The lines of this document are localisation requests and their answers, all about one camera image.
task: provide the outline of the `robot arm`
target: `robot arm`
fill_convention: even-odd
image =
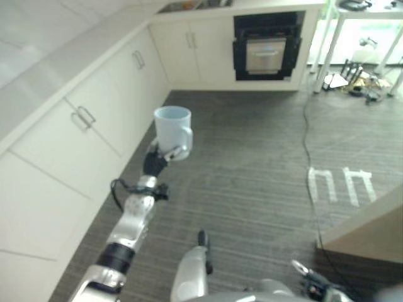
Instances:
[[[161,154],[154,140],[145,156],[143,176],[125,201],[123,215],[106,241],[106,247],[95,264],[81,279],[70,302],[115,302],[126,283],[126,273],[147,235],[154,216],[155,203],[167,199],[167,186],[157,185],[157,177],[182,152],[176,148]]]

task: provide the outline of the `floor marking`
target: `floor marking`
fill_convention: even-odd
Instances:
[[[355,191],[353,177],[360,177],[363,179],[365,189],[370,197],[370,201],[374,202],[377,199],[375,190],[373,189],[371,177],[372,173],[365,171],[350,171],[348,167],[343,168],[344,178],[346,179],[348,194],[350,195],[350,202],[353,206],[359,207],[357,192]]]
[[[309,188],[310,188],[313,202],[316,203],[318,201],[316,176],[323,176],[326,178],[327,188],[329,190],[330,201],[332,203],[337,203],[338,198],[336,196],[336,189],[334,187],[332,172],[329,170],[315,170],[313,167],[311,167],[309,169],[308,179],[309,179]]]

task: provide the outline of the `white countertop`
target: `white countertop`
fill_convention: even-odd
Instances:
[[[165,3],[129,6],[0,90],[0,154],[150,22],[296,11],[321,8],[323,4],[324,0],[234,0],[229,8],[166,14],[155,14]]]
[[[264,14],[282,11],[303,11],[307,8],[322,8],[325,0],[234,0],[231,6],[219,9],[157,14],[151,23],[172,20],[194,20],[235,16],[240,14]]]

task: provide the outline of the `striped carpet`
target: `striped carpet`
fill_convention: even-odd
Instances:
[[[284,282],[299,292],[300,276],[290,265],[298,259],[343,283],[316,250],[317,230],[305,186],[307,158],[302,146],[305,102],[312,167],[330,171],[337,202],[318,177],[316,203],[322,230],[360,210],[351,204],[343,168],[372,173],[381,196],[403,181],[403,101],[376,106],[341,92],[313,95],[313,77],[299,92],[174,91],[166,104],[192,110],[194,150],[161,175],[171,200],[158,204],[149,236],[128,276],[122,301],[169,301],[181,256],[205,228],[212,240],[211,293],[253,287],[261,278]],[[153,127],[122,177],[135,182]],[[360,207],[370,202],[356,181]],[[120,214],[109,197],[69,264],[51,302],[66,301],[92,264]],[[403,280],[401,265],[341,254],[332,261],[365,301],[379,289]]]

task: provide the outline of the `kitchen cabinet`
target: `kitchen cabinet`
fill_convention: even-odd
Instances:
[[[53,261],[0,251],[0,265],[1,301],[48,301],[59,281]]]
[[[128,152],[127,140],[135,131],[128,123],[130,112],[104,66],[70,92],[66,100],[119,155]]]
[[[11,151],[98,206],[106,198],[110,181],[122,170],[116,152],[65,101],[27,131]]]
[[[95,203],[12,152],[0,156],[0,182],[0,301],[47,301]]]
[[[235,82],[232,59],[233,18],[191,21],[190,31],[194,37],[200,82],[212,84]]]
[[[123,146],[126,164],[150,126],[154,110],[164,102],[168,83],[148,29],[109,59],[105,67],[124,103],[115,126],[122,128],[116,130],[122,135],[116,143]]]
[[[0,182],[0,250],[57,260],[91,200],[10,152]]]
[[[232,17],[151,25],[171,83],[235,82]]]
[[[171,83],[200,80],[189,23],[165,22],[150,26],[158,53]]]
[[[143,65],[140,70],[141,81],[136,87],[142,90],[144,100],[141,102],[142,114],[148,118],[148,124],[150,124],[154,118],[154,110],[163,104],[170,91],[169,83],[148,29],[136,36],[132,42],[132,48]]]

